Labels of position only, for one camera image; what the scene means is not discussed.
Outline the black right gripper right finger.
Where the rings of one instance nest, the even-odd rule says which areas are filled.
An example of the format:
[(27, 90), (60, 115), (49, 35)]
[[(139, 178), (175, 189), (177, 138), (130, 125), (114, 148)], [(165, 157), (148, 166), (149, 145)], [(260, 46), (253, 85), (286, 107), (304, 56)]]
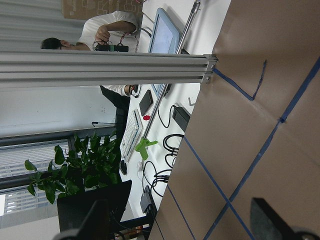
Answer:
[(250, 204), (250, 228), (256, 240), (318, 240), (310, 231), (294, 231), (263, 199), (254, 197)]

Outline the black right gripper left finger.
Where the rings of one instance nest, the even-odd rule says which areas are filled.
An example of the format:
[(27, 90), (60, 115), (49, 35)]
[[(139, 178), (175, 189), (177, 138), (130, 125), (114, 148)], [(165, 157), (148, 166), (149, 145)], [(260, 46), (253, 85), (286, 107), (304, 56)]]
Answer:
[(107, 240), (110, 230), (109, 203), (96, 200), (79, 228), (62, 231), (56, 240)]

